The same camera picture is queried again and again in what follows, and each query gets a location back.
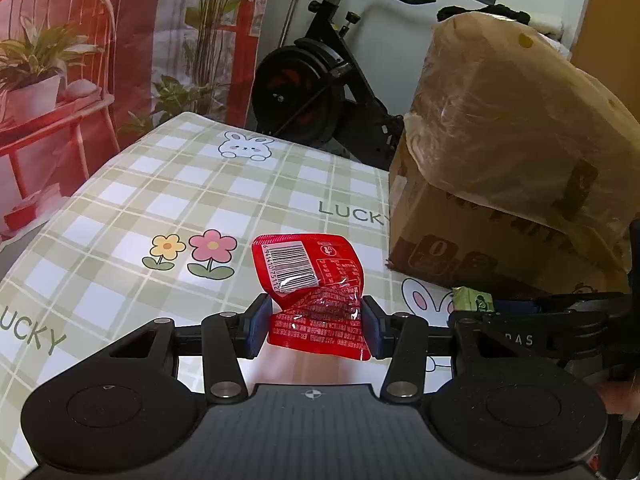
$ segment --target gray floor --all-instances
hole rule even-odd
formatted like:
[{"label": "gray floor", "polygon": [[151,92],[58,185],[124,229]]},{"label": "gray floor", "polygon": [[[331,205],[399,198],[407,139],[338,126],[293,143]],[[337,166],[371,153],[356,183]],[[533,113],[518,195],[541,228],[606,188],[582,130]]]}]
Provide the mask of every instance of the gray floor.
[{"label": "gray floor", "polygon": [[40,232],[40,229],[42,229],[42,226],[32,229],[17,242],[7,245],[7,247],[0,251],[0,280],[9,272],[9,269],[11,269],[11,266],[18,259],[18,256],[27,248],[27,245],[29,245],[36,234]]}]

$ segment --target red snack packet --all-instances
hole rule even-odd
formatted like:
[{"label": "red snack packet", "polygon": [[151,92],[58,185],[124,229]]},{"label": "red snack packet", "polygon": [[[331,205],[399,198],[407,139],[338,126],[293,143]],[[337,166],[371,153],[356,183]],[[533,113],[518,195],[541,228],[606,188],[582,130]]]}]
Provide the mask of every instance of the red snack packet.
[{"label": "red snack packet", "polygon": [[371,357],[360,327],[364,273],[345,238],[262,235],[251,250],[262,288],[282,309],[271,316],[269,343],[361,361]]}]

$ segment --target barcode number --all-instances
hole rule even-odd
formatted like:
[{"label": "barcode number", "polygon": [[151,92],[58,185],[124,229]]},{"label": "barcode number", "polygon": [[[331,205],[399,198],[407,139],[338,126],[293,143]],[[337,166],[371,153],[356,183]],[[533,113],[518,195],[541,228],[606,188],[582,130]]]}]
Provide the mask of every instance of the barcode number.
[{"label": "barcode number", "polygon": [[318,277],[302,242],[262,246],[273,290],[289,294],[299,288],[317,286]]}]

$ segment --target silver rivet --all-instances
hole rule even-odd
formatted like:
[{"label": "silver rivet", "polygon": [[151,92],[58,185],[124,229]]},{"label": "silver rivet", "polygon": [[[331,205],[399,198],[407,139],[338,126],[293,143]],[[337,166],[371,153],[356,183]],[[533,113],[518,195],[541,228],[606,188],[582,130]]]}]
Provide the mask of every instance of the silver rivet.
[{"label": "silver rivet", "polygon": [[405,399],[418,393],[418,386],[408,381],[396,381],[386,387],[386,392],[394,397]]},{"label": "silver rivet", "polygon": [[219,383],[214,384],[209,391],[216,397],[229,399],[238,395],[242,391],[242,388],[240,387],[240,384],[232,381],[220,381]]}]

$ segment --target white flower pot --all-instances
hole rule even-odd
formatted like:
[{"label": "white flower pot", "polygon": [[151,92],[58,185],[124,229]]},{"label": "white flower pot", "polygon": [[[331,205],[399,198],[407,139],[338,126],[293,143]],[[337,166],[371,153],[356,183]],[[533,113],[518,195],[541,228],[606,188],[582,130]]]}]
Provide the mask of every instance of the white flower pot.
[{"label": "white flower pot", "polygon": [[14,118],[16,124],[24,124],[53,111],[58,98],[60,79],[59,75],[55,75],[9,92],[6,96],[6,116]]}]

